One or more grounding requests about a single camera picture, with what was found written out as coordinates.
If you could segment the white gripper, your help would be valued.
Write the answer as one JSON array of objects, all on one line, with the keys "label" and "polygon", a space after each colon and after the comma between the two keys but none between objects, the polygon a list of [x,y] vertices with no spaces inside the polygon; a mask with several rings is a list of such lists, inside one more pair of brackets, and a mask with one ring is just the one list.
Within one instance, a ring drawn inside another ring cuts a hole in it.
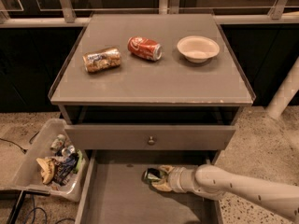
[{"label": "white gripper", "polygon": [[168,182],[166,180],[152,182],[151,185],[157,190],[164,192],[173,190],[176,193],[195,192],[197,183],[194,177],[194,169],[161,165],[158,170],[162,175],[168,175]]}]

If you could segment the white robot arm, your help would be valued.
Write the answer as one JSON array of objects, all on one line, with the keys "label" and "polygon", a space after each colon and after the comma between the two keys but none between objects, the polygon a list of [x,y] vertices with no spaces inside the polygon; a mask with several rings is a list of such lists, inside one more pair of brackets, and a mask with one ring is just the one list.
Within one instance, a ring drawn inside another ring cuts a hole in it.
[{"label": "white robot arm", "polygon": [[163,165],[166,176],[153,187],[212,200],[232,193],[297,223],[298,108],[288,106],[297,91],[294,64],[268,107],[242,110],[233,143],[214,165]]}]

